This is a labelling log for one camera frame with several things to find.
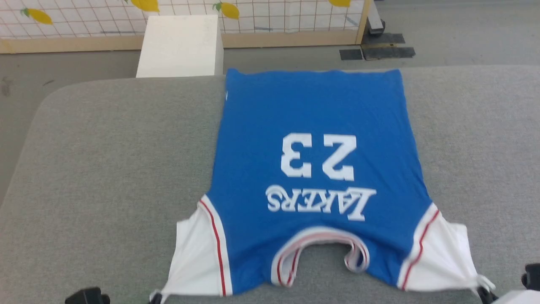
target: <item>concrete floor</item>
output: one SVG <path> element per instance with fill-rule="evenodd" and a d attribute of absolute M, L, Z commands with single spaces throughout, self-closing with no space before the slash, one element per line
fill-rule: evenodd
<path fill-rule="evenodd" d="M 225 69 L 258 72 L 540 64 L 540 3 L 448 2 L 377 2 L 387 32 L 403 33 L 407 45 L 416 50 L 414 58 L 341 61 L 339 50 L 351 47 L 239 49 L 225 51 Z M 0 206 L 41 100 L 69 84 L 134 77 L 138 57 L 138 51 L 0 55 Z"/>

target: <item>number 23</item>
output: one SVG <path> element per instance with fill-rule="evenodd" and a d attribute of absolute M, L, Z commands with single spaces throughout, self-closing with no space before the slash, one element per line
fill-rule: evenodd
<path fill-rule="evenodd" d="M 338 149 L 322 163 L 322 171 L 333 180 L 354 181 L 353 166 L 342 166 L 336 170 L 334 167 L 341 162 L 349 153 L 356 149 L 356 136 L 324 134 L 325 147 L 333 147 L 341 144 Z M 288 177 L 311 177 L 311 164 L 302 163 L 300 168 L 291 167 L 292 160 L 300 159 L 300 152 L 294 151 L 293 143 L 301 143 L 305 148 L 311 148 L 310 133 L 290 133 L 283 138 L 283 155 L 281 156 L 281 171 Z"/>

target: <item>red stripe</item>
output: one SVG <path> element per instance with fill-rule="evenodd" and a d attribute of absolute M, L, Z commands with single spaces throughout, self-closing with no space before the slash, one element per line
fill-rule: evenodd
<path fill-rule="evenodd" d="M 422 233 L 422 237 L 420 238 L 420 252 L 418 253 L 418 256 L 416 257 L 416 259 L 409 265 L 409 269 L 407 269 L 407 274 L 405 275 L 405 280 L 403 281 L 403 286 L 401 287 L 402 290 L 405 290 L 406 287 L 407 287 L 407 281 L 409 280 L 409 275 L 410 275 L 411 269 L 413 268 L 413 266 L 418 264 L 418 262 L 420 261 L 420 257 L 422 256 L 422 252 L 424 251 L 424 246 L 423 246 L 422 242 L 424 241 L 424 237 L 426 236 L 426 234 L 428 232 L 429 225 L 431 225 L 431 223 L 433 223 L 433 221 L 435 221 L 435 218 L 437 218 L 438 215 L 439 215 L 439 210 L 437 210 L 435 215 L 428 222 L 428 224 L 426 225 L 426 227 L 424 229 L 424 233 Z"/>
<path fill-rule="evenodd" d="M 225 289 L 225 274 L 223 271 L 223 260 L 221 259 L 221 242 L 219 241 L 218 230 L 215 227 L 214 216 L 210 212 L 210 209 L 202 200 L 200 200 L 200 203 L 206 208 L 206 211 L 208 211 L 208 214 L 210 214 L 210 219 L 212 220 L 212 228 L 214 228 L 215 240 L 218 244 L 219 272 L 221 273 L 221 290 L 223 292 L 223 296 L 226 296 L 227 294 Z"/>
<path fill-rule="evenodd" d="M 331 233 L 331 232 L 323 232 L 323 233 L 316 233 L 316 234 L 313 234 L 313 235 L 308 235 L 308 236 L 305 236 L 301 239 L 299 239 L 298 241 L 294 242 L 293 244 L 291 244 L 289 246 L 289 249 L 285 249 L 283 251 L 283 253 L 281 254 L 281 256 L 279 257 L 279 260 L 278 260 L 278 265 L 277 265 L 277 272 L 278 272 L 278 281 L 279 283 L 282 285 L 282 286 L 290 286 L 291 284 L 291 281 L 292 281 L 292 276 L 293 274 L 295 273 L 296 269 L 295 269 L 295 264 L 296 264 L 296 260 L 297 260 L 297 255 L 299 254 L 299 248 L 296 250 L 296 253 L 294 255 L 294 260 L 293 260 L 293 264 L 291 266 L 291 271 L 289 272 L 289 278 L 288 278 L 288 281 L 287 281 L 287 284 L 284 285 L 283 282 L 281 281 L 281 259 L 283 259 L 283 257 L 285 255 L 288 254 L 288 251 L 290 251 L 291 248 L 299 245 L 300 243 L 306 241 L 306 240 L 309 240 L 309 239 L 316 239 L 318 240 L 320 237 L 322 236 L 329 236 L 329 237 L 333 237 L 332 240 L 337 240 L 337 241 L 351 241 L 353 243 L 353 252 L 356 250 L 356 245 L 355 245 L 355 242 L 354 242 L 354 239 L 352 239 L 351 237 L 349 236 L 343 236 L 343 235 L 340 235 L 338 233 Z M 367 262 L 366 259 L 367 259 L 367 254 L 366 254 L 366 249 L 361 246 L 361 244 L 358 244 L 358 247 L 360 248 L 360 250 L 362 251 L 362 254 L 363 254 L 363 259 L 364 261 L 363 262 Z"/>

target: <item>gray fabric surface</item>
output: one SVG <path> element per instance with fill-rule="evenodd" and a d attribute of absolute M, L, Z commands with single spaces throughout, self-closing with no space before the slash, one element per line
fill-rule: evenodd
<path fill-rule="evenodd" d="M 540 68 L 404 69 L 430 195 L 469 228 L 477 270 L 503 294 L 540 262 Z M 166 282 L 176 221 L 210 186 L 223 77 L 73 85 L 32 123 L 0 208 L 0 302 L 63 303 L 100 286 L 145 303 Z M 168 303 L 479 303 L 405 293 L 346 270 L 342 246 L 303 252 L 293 288 Z"/>

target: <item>white stool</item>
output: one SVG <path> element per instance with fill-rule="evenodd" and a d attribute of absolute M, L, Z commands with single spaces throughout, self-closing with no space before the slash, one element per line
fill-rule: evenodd
<path fill-rule="evenodd" d="M 148 18 L 137 78 L 222 74 L 223 43 L 217 15 Z"/>

